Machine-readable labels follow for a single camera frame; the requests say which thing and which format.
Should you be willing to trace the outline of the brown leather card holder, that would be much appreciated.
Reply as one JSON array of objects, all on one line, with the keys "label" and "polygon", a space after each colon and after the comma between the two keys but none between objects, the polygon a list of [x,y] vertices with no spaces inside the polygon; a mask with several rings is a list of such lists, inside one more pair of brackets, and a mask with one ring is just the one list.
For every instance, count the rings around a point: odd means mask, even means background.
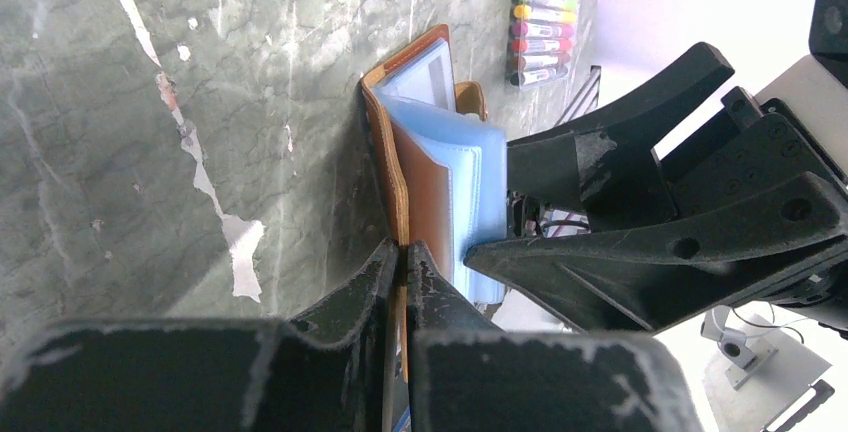
[{"label": "brown leather card holder", "polygon": [[455,82],[457,111],[387,96],[380,82],[450,29],[438,24],[360,80],[392,236],[426,244],[435,271],[471,306],[503,302],[503,283],[465,265],[469,249],[505,238],[506,134],[488,119],[482,86]]}]

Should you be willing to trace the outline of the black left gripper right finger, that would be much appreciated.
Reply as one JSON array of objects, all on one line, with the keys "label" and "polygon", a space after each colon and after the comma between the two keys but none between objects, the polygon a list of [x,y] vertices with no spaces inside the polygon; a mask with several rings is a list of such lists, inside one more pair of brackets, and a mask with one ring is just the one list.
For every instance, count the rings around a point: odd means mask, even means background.
[{"label": "black left gripper right finger", "polygon": [[415,431],[698,431],[678,362],[640,333],[508,332],[407,249]]}]

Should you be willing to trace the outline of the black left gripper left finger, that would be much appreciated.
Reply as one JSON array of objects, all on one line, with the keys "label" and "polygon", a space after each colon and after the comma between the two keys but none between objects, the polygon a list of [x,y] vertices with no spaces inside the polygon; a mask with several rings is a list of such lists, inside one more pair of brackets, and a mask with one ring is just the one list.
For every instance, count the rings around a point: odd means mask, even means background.
[{"label": "black left gripper left finger", "polygon": [[383,240],[290,319],[70,320],[1,377],[5,431],[385,431],[393,281]]}]

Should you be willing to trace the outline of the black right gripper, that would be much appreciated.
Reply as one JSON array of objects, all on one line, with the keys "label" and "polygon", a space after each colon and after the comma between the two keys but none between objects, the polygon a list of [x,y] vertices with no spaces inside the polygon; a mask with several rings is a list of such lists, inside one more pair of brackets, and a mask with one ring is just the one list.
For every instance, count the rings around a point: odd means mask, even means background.
[{"label": "black right gripper", "polygon": [[[509,191],[610,232],[480,244],[466,264],[579,332],[657,333],[751,301],[846,332],[845,176],[784,101],[732,89],[661,170],[655,145],[734,72],[699,42],[619,99],[510,141]],[[686,219],[669,222],[676,206]]]}]

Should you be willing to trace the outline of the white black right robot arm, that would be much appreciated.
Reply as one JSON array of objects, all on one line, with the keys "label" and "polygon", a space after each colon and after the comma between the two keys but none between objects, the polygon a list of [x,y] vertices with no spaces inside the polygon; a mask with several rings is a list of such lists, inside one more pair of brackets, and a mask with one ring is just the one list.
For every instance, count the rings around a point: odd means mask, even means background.
[{"label": "white black right robot arm", "polygon": [[847,331],[847,0],[815,0],[809,52],[756,94],[731,89],[667,156],[655,145],[733,74],[699,42],[587,115],[507,146],[507,187],[586,216],[465,264],[582,331],[656,333],[763,301]]}]

